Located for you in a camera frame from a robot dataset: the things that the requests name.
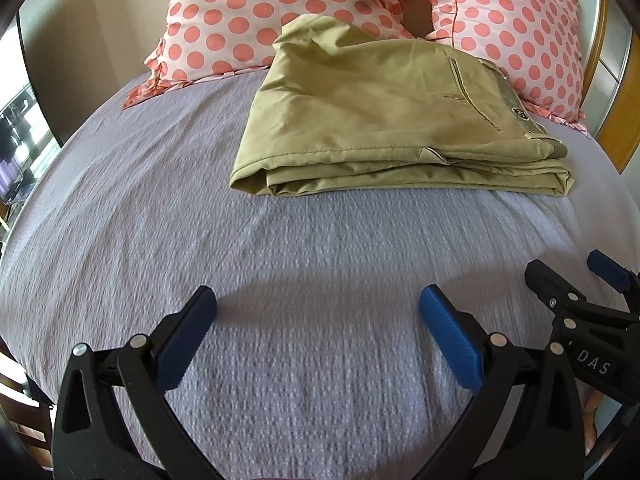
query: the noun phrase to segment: textured fabric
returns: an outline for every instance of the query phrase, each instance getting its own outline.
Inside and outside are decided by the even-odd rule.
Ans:
[[[569,147],[566,198],[238,193],[228,176],[265,75],[122,111],[130,86],[89,118],[15,225],[0,332],[56,399],[75,343],[124,344],[209,285],[218,318],[167,399],[225,478],[410,479],[469,398],[420,321],[422,288],[437,283],[487,330],[542,348],[552,314],[524,283],[527,262],[623,308],[585,259],[600,248],[640,269],[640,212],[594,140],[544,120]]]
[[[491,59],[531,112],[586,131],[578,0],[430,1],[428,40]]]
[[[168,88],[264,68],[281,27],[300,14],[335,16],[381,40],[412,38],[398,0],[171,0],[167,29],[146,60],[152,70],[125,106]]]
[[[574,182],[559,160],[566,147],[530,119],[492,63],[427,41],[375,41],[315,14],[285,25],[274,47],[234,164],[235,189],[564,196]]]

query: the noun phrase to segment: metal pin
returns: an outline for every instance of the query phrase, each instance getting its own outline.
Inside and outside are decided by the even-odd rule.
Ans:
[[[500,332],[495,332],[491,334],[489,341],[491,342],[492,345],[501,347],[501,346],[506,346],[509,340],[504,334],[501,334]]]
[[[84,343],[78,343],[74,346],[73,353],[76,357],[80,357],[86,353],[87,346]]]
[[[562,355],[564,353],[564,347],[560,343],[551,343],[549,349],[556,355]]]
[[[132,348],[142,348],[144,345],[146,345],[146,335],[136,334],[131,339],[129,339],[129,345]]]

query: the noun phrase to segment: beige wall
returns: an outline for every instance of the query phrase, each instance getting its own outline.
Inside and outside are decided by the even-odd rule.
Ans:
[[[31,82],[52,129],[67,139],[147,68],[169,0],[27,0],[20,10]]]

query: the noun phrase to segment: pink polka dot pillowcase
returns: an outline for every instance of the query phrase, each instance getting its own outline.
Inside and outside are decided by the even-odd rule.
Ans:
[[[428,40],[495,62],[527,110],[586,131],[578,120],[582,56],[578,0],[430,0]]]
[[[334,16],[380,40],[412,38],[399,0],[171,0],[167,28],[146,59],[152,70],[125,107],[169,89],[267,67],[282,26],[300,14]]]

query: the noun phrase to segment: bed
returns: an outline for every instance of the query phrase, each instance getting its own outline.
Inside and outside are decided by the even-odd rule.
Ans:
[[[439,284],[487,330],[535,348],[552,315],[524,283],[530,260],[625,308],[584,264],[598,248],[640,269],[640,212],[596,140],[539,119],[569,147],[576,183],[565,198],[249,196],[228,177],[264,77],[122,110],[141,76],[91,115],[33,191],[2,256],[0,327],[53,399],[76,343],[148,333],[208,285],[218,318],[167,398],[225,478],[410,478],[468,401],[418,317],[423,287]]]

